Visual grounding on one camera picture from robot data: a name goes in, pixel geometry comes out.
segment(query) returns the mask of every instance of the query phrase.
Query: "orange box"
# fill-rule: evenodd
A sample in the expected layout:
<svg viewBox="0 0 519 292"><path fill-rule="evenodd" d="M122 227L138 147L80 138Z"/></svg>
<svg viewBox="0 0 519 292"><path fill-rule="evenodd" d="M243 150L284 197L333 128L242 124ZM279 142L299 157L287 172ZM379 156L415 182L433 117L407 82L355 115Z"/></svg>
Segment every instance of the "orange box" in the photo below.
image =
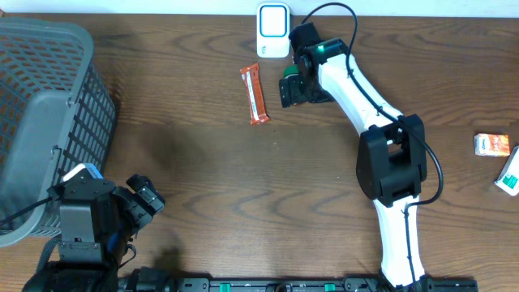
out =
<svg viewBox="0 0 519 292"><path fill-rule="evenodd" d="M474 137L476 155L506 157L510 155L507 135L477 134Z"/></svg>

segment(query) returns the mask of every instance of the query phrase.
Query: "wood grain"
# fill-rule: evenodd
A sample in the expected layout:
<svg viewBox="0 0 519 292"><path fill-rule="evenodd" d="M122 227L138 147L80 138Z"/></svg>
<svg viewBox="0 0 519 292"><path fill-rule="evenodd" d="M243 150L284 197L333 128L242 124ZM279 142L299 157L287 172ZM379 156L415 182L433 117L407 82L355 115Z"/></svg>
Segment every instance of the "wood grain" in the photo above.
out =
<svg viewBox="0 0 519 292"><path fill-rule="evenodd" d="M141 265L213 277L377 273L376 212L354 173L358 137L336 104L281 108L290 59L257 58L254 17L23 16L92 34L122 106L105 176L146 174L166 198L121 275ZM350 19L315 23L322 37L349 40ZM420 115L442 162L444 194L418 212L426 270L516 291L519 200L492 183L506 158L476 157L473 136L519 139L519 20L362 17L354 54L390 103ZM257 127L239 75L253 62L272 119ZM424 197L436 188L431 163L429 173ZM21 289L44 242L0 249L0 291Z"/></svg>

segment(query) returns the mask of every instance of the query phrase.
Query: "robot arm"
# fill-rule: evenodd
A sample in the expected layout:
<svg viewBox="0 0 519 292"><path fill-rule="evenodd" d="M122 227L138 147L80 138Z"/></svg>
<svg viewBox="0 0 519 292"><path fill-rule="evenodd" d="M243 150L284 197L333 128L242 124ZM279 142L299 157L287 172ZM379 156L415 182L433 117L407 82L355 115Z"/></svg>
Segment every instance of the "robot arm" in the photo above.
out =
<svg viewBox="0 0 519 292"><path fill-rule="evenodd" d="M297 75L280 81L284 107L293 103L292 97L305 97L309 102L336 101L353 123L360 136L357 178L367 197L374 201L379 217L383 243L381 272L392 286L413 283L408 258L403 210L407 204L419 201L420 182L427 176L425 150L418 141L403 131L398 123L386 118L359 91L346 68L348 48L339 39L321 41L313 24L303 24L290 33ZM374 88L358 69L350 55L350 74L384 112L395 119L405 120L423 139L422 121L418 116L403 117ZM301 84L299 88L291 84ZM389 152L390 144L400 145ZM418 254L416 208L409 209L410 250L414 277L425 272Z"/></svg>
<svg viewBox="0 0 519 292"><path fill-rule="evenodd" d="M383 127L391 124L377 109L371 105L364 95L360 93L353 81L348 78L345 66L345 54L331 57L328 61L318 68L319 84L323 90L327 91L341 106L350 121L354 124L357 133L361 135L368 131L373 125ZM353 56L350 56L350 67L353 74L357 77L362 87L369 93L375 102L384 108L384 111L391 114L394 118L401 116L402 113L392 107L382 96L371 86L358 69ZM418 196L407 196L393 202L393 206L388 208L380 201L375 200L376 211L379 216L380 234L382 236L383 258L382 273L393 287L407 286L412 283L409 261L407 259L407 242L405 240L405 222L403 210L406 204L418 201ZM409 210L409 228L411 255L414 266L415 278L419 279L425 274L418 254L418 236L416 228L417 208Z"/></svg>
<svg viewBox="0 0 519 292"><path fill-rule="evenodd" d="M117 291L117 271L131 236L164 208L152 182L135 174L125 187L103 179L94 165L79 164L49 190L60 198L61 238L45 246L24 291ZM48 263L58 243L59 261ZM158 277L157 285L163 283Z"/></svg>

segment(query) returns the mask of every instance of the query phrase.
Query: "laundry basket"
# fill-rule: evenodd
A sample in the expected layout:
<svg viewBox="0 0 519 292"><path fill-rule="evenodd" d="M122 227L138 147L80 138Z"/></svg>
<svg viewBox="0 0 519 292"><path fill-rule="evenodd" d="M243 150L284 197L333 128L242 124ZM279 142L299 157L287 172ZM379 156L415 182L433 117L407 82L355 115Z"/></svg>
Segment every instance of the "laundry basket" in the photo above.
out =
<svg viewBox="0 0 519 292"><path fill-rule="evenodd" d="M0 19L0 219L38 200L81 162L102 170L116 114L74 24ZM0 226L0 247L59 234L59 203Z"/></svg>

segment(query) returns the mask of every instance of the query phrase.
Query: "black cable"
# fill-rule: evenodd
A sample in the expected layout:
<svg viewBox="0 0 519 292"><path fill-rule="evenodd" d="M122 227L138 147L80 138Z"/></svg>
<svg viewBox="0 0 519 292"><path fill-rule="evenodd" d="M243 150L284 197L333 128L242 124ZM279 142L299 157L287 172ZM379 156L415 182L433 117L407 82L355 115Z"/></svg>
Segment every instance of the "black cable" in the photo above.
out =
<svg viewBox="0 0 519 292"><path fill-rule="evenodd" d="M17 213L14 213L6 218L4 218L3 220L0 221L0 226L2 225L5 225L11 221L13 221L14 219L24 215L25 213L29 212L29 211L32 211L34 208L37 208L43 204L47 204L49 203L50 201L52 201L52 197L48 197L46 199L43 199L43 200L39 200L37 201L36 203L26 207L26 208L23 208L21 209L20 211L18 211Z"/></svg>
<svg viewBox="0 0 519 292"><path fill-rule="evenodd" d="M131 260L133 260L137 256L137 249L135 248L135 246L133 244L127 244L127 252L128 252L128 249L131 249L131 251L133 251L133 256L129 260L127 260L124 263L122 263L121 265L119 265L119 268L124 267L126 264L128 264Z"/></svg>
<svg viewBox="0 0 519 292"><path fill-rule="evenodd" d="M41 251L40 260L38 261L38 265L36 267L36 273L43 271L43 269L49 263L50 256L56 245L62 240L62 236L58 235L56 237L51 238L44 246L43 251Z"/></svg>
<svg viewBox="0 0 519 292"><path fill-rule="evenodd" d="M414 276L414 266L413 266L413 260L412 260L412 256L411 256L410 231L409 231L409 208L411 208L413 206L430 204L430 203L436 201L440 197L441 192L444 189L444 173L443 173L443 170L441 169L441 165L440 165L440 162L438 161L438 157L436 157L436 154L434 153L434 151L432 151L431 147L429 147L429 145L427 144L425 139L422 139L422 137L420 137L419 134L416 133L411 127L409 127L407 124L405 124L401 120L401 118L394 118L392 115L390 115L387 112L385 112L384 109L381 106L377 105L376 102L373 101L373 99L364 90L364 88L362 88L362 85L355 78L355 75L353 74L353 70L351 70L351 67L350 67L350 55L351 55L351 50L353 49L353 45L354 45L354 42L355 42L355 37L357 36L357 26L358 26L358 20L357 20L357 16L356 16L355 12L349 6L347 6L346 4L339 3L339 2L330 2L330 3L326 3L326 4L323 4L323 5L315 8L312 12L310 12L310 14L307 15L307 17L305 17L302 20L301 24L304 24L310 18L310 16L312 16L318 10L320 10L320 9L326 7L326 6L341 6L341 7L344 7L345 9L347 9L351 13L351 15L354 18L354 23L355 23L355 25L354 25L354 33L353 33L353 35L351 37L350 47L348 48L348 52L346 54L346 70L348 71L348 76L354 82L354 84L357 87L357 89L364 95L364 97L371 103L371 105L373 105L373 107L375 107L377 109L377 111L380 114L385 116L388 120L390 120L392 122L395 122L402 130L404 130L404 131L408 132L410 135L412 135L425 148L425 150L427 151L427 153L431 157L432 162L435 165L436 172L438 172L438 189L437 189L435 195L433 195L428 200L423 200L423 201L419 201L419 202L413 202L413 203L410 203L410 204L406 204L405 208L404 208L404 211L403 211L404 219L405 219L405 239L406 239L406 242L407 242L407 258L409 260L409 266L410 266L410 270L411 270L411 277L413 278L413 284L412 284L411 288L414 289L414 284L416 282L416 278Z"/></svg>

